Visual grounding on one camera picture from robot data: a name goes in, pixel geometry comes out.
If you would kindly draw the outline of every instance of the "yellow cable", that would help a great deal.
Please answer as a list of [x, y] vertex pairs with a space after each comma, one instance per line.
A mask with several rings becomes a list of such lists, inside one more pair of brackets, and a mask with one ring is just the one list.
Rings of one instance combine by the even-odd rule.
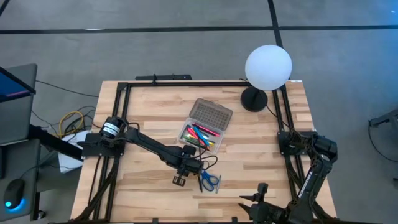
[[[80, 118], [81, 118], [80, 124], [78, 125], [78, 127], [76, 128], [76, 130], [72, 130], [72, 131], [69, 131], [69, 132], [67, 132], [67, 133], [62, 133], [62, 123], [64, 122], [64, 120], [65, 120], [66, 118], [69, 118], [69, 117], [72, 116], [73, 114], [78, 114], [78, 115], [80, 115]], [[65, 114], [65, 116], [61, 118], [60, 123], [59, 123], [59, 125], [58, 125], [59, 131], [60, 131], [60, 134], [59, 134], [58, 136], [59, 136], [60, 138], [63, 138], [64, 136], [66, 136], [66, 135], [68, 135], [68, 134], [73, 134], [73, 133], [75, 133], [77, 130], [79, 130], [80, 126], [83, 124], [83, 121], [84, 121], [84, 116], [83, 116], [83, 114], [82, 114], [80, 111], [71, 111], [71, 112]]]

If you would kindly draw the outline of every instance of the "computer mouse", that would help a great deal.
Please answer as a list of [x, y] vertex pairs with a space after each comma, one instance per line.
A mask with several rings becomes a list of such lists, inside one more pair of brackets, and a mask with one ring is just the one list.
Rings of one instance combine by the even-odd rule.
[[25, 181], [15, 179], [11, 181], [4, 192], [4, 205], [8, 209], [16, 208], [22, 200], [24, 194]]

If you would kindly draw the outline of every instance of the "pink marker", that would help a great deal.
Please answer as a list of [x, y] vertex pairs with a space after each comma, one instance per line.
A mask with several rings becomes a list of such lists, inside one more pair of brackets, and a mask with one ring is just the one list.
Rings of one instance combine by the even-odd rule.
[[209, 129], [207, 129], [207, 128], [205, 128], [205, 127], [202, 127], [202, 126], [200, 126], [199, 124], [193, 124], [193, 125], [196, 126], [196, 127], [199, 128], [199, 129], [202, 129], [203, 131], [206, 131], [207, 133], [209, 133], [209, 134], [211, 134], [211, 135], [213, 135], [213, 136], [220, 137], [220, 134], [218, 134], [218, 133], [216, 133], [216, 132], [214, 132], [214, 131], [210, 131]]

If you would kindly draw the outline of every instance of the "white globe lamp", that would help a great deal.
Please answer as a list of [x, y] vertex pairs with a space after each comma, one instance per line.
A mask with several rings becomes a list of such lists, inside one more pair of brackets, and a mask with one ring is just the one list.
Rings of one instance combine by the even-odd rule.
[[276, 90], [289, 79], [292, 59], [282, 47], [264, 45], [251, 52], [244, 71], [252, 86], [242, 92], [241, 103], [248, 111], [258, 112], [268, 102], [263, 90]]

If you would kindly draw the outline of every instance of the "gray carpet floor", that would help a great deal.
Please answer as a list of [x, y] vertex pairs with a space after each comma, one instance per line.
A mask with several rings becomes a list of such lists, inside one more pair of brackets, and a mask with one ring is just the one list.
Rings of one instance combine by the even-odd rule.
[[[274, 2], [280, 26], [398, 24], [393, 0]], [[0, 16], [0, 30], [271, 25], [266, 0], [10, 0]], [[398, 108], [398, 30], [295, 30], [281, 36], [293, 60], [291, 78], [304, 82], [317, 131], [338, 144], [339, 159], [329, 175], [338, 216], [397, 223], [392, 178], [398, 164], [373, 149], [368, 120]], [[0, 66], [36, 63], [38, 80], [97, 95], [103, 80], [154, 73], [244, 78], [246, 57], [264, 44], [275, 44], [273, 31], [0, 34]], [[36, 89], [33, 110], [51, 123], [81, 106], [96, 106], [96, 98], [41, 83]], [[35, 117], [32, 124], [46, 126]], [[398, 160], [391, 127], [371, 132], [379, 150]], [[66, 179], [58, 175], [62, 184], [40, 201], [48, 217], [34, 223], [69, 218], [78, 176], [79, 171]]]

